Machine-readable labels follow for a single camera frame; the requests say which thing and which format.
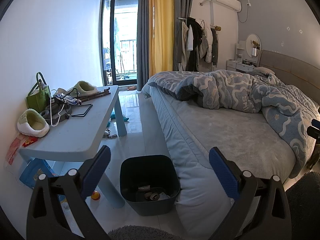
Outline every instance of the black trash bin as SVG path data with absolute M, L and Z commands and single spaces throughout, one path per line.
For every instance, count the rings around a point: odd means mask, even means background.
M 150 185 L 153 192 L 163 191 L 170 198 L 150 201 L 138 187 Z M 180 191 L 173 163 L 164 155 L 149 155 L 126 159 L 121 165 L 120 192 L 129 205 L 141 216 L 168 213 Z

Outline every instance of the yellow curtain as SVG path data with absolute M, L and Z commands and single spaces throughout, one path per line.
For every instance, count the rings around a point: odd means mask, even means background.
M 149 0 L 149 76 L 172 71 L 173 0 Z

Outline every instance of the curtain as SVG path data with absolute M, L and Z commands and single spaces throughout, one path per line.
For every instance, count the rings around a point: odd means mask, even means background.
M 149 75 L 172 71 L 173 62 L 173 0 L 149 0 L 150 67 Z
M 149 79 L 149 0 L 139 0 L 137 21 L 137 90 Z
M 191 12 L 192 0 L 174 0 L 174 46 L 173 46 L 173 70 L 179 70 L 182 54 L 181 18 L 188 18 Z

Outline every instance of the mattress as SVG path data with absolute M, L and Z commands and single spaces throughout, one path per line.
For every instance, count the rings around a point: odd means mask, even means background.
M 181 192 L 175 204 L 190 236 L 209 237 L 233 203 L 209 164 L 212 147 L 256 177 L 269 179 L 277 174 L 284 182 L 289 176 L 295 155 L 262 114 L 200 108 L 192 100 L 177 101 L 148 85 L 143 91 L 152 98 L 180 179 Z M 252 205 L 247 221 L 255 208 Z

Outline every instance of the comforter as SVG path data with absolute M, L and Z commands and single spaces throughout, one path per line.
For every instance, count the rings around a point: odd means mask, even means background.
M 224 107 L 253 114 L 261 110 L 268 124 L 295 153 L 290 178 L 299 174 L 312 154 L 315 139 L 307 135 L 307 128 L 312 119 L 320 120 L 320 114 L 310 98 L 273 74 L 264 78 L 227 70 L 166 71 L 152 76 L 147 84 L 180 101 L 194 99 L 203 108 Z

